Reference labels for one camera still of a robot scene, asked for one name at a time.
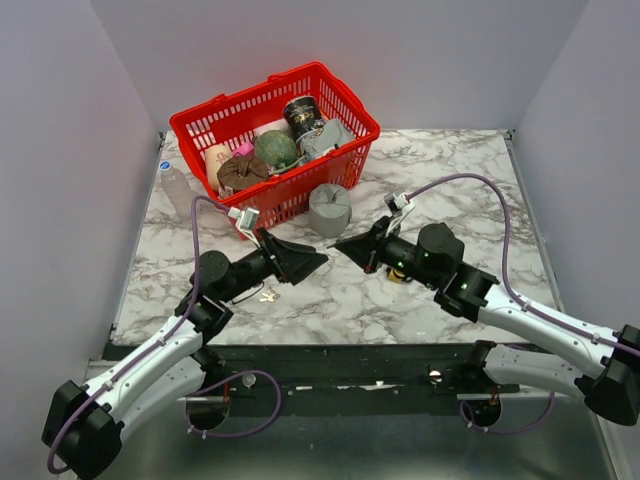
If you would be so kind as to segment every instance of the gray wall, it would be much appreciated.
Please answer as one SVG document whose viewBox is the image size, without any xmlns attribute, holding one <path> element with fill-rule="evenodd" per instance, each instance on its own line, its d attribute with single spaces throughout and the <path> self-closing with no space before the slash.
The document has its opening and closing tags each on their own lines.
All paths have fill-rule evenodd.
<svg viewBox="0 0 640 480">
<path fill-rule="evenodd" d="M 591 0 L 515 141 L 568 312 L 614 328 L 640 325 L 639 32 L 640 2 Z"/>
<path fill-rule="evenodd" d="M 86 0 L 0 7 L 0 478 L 51 478 L 55 389 L 104 346 L 157 134 Z"/>
<path fill-rule="evenodd" d="M 513 128 L 586 0 L 91 0 L 159 127 L 324 62 L 390 127 Z"/>
</svg>

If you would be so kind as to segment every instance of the red basket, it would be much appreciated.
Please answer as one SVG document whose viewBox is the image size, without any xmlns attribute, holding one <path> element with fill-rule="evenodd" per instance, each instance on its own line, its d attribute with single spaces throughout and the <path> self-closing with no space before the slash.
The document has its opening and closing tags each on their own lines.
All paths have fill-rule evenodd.
<svg viewBox="0 0 640 480">
<path fill-rule="evenodd" d="M 220 199 L 207 181 L 204 151 L 218 143 L 236 149 L 251 140 L 256 127 L 282 118 L 285 104 L 301 95 L 313 95 L 322 113 L 328 118 L 340 118 L 356 139 L 313 162 Z M 371 143 L 380 135 L 380 126 L 358 97 L 318 62 L 271 75 L 266 82 L 231 96 L 218 95 L 175 114 L 169 123 L 187 165 L 209 196 L 229 207 L 257 208 L 257 226 L 265 228 L 306 212 L 309 194 L 320 184 L 354 187 Z"/>
</svg>

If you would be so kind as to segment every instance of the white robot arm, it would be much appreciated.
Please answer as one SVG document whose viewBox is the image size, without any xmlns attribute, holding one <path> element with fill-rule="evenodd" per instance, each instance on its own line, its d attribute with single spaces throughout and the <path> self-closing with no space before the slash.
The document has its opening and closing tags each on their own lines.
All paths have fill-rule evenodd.
<svg viewBox="0 0 640 480">
<path fill-rule="evenodd" d="M 191 278 L 194 288 L 153 337 L 102 375 L 56 391 L 42 434 L 52 473 L 60 472 L 52 465 L 55 453 L 83 480 L 99 475 L 139 425 L 220 370 L 205 346 L 233 316 L 226 302 L 270 275 L 297 285 L 328 260 L 264 229 L 259 241 L 248 233 L 258 248 L 236 262 L 218 251 L 199 257 L 199 280 Z"/>
<path fill-rule="evenodd" d="M 493 382 L 581 397 L 608 420 L 636 424 L 640 330 L 627 325 L 615 332 L 524 298 L 506 281 L 500 284 L 495 276 L 463 262 L 464 244 L 444 223 L 423 227 L 416 245 L 403 240 L 399 226 L 413 209 L 411 196 L 395 193 L 385 201 L 391 216 L 379 219 L 367 233 L 338 241 L 335 248 L 365 273 L 384 264 L 399 277 L 419 281 L 436 291 L 434 301 L 455 317 L 512 332 L 548 352 L 493 344 L 475 359 Z"/>
</svg>

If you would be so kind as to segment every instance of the green ball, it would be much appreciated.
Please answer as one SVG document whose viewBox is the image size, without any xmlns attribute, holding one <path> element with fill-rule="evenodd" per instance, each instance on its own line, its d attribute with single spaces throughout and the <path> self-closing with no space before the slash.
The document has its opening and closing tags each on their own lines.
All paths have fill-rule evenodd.
<svg viewBox="0 0 640 480">
<path fill-rule="evenodd" d="M 256 139 L 254 154 L 276 170 L 285 168 L 298 159 L 298 148 L 286 132 L 269 130 Z"/>
</svg>

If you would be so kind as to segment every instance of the water bottle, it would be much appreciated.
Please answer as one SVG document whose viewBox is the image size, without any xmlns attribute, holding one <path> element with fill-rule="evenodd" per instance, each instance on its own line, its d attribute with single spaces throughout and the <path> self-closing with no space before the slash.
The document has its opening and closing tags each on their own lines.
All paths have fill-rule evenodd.
<svg viewBox="0 0 640 480">
<path fill-rule="evenodd" d="M 162 162 L 160 164 L 160 183 L 180 221 L 189 223 L 191 221 L 191 201 L 196 194 L 191 190 L 187 177 L 180 170 L 173 168 L 171 162 Z"/>
</svg>

